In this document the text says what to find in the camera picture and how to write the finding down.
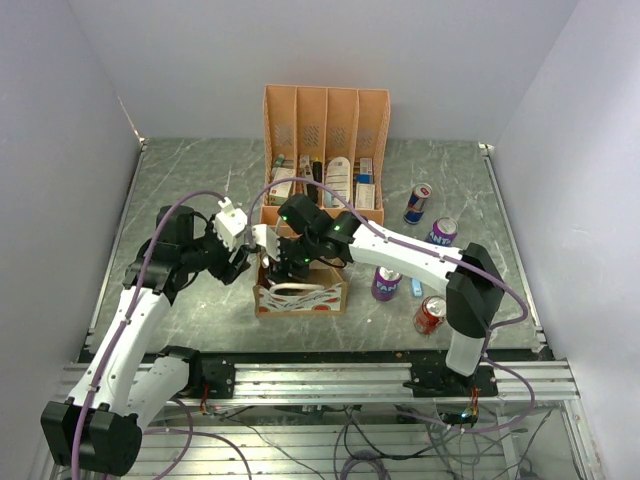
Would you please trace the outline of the Red Bull can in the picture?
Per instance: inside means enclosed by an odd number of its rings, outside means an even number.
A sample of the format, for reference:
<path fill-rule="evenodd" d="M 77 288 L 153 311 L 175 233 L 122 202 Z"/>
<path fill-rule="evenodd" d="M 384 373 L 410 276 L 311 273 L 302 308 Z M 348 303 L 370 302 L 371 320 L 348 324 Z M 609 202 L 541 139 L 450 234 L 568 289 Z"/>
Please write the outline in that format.
<path fill-rule="evenodd" d="M 419 183 L 413 187 L 403 214 L 406 223 L 415 225 L 421 221 L 432 191 L 432 187 L 427 183 Z"/>

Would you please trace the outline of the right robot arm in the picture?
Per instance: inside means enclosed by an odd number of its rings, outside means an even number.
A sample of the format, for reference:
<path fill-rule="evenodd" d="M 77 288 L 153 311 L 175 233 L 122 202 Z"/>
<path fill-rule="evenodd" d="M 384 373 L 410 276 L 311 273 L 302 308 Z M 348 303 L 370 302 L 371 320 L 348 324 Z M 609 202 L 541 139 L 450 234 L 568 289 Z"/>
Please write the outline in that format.
<path fill-rule="evenodd" d="M 279 239 L 273 269 L 277 278 L 304 278 L 313 261 L 339 259 L 421 281 L 444 296 L 452 329 L 442 387 L 459 396 L 475 385 L 489 327 L 504 296 L 503 281 L 483 246 L 428 244 L 350 211 L 333 218 L 303 194 L 289 198 L 278 216 L 297 236 Z"/>

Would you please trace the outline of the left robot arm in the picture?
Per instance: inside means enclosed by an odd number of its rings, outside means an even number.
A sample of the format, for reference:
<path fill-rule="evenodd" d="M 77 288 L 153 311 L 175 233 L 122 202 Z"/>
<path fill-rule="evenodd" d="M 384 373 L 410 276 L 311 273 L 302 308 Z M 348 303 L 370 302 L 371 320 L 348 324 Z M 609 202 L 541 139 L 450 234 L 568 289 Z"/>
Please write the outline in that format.
<path fill-rule="evenodd" d="M 248 267 L 246 214 L 228 198 L 219 206 L 201 237 L 194 235 L 192 208 L 159 212 L 154 235 L 127 268 L 116 313 L 89 367 L 65 400 L 47 403 L 41 426 L 49 451 L 74 477 L 125 475 L 165 403 L 202 389 L 200 355 L 187 347 L 165 348 L 146 374 L 136 373 L 152 334 L 191 279 L 206 271 L 230 284 Z"/>

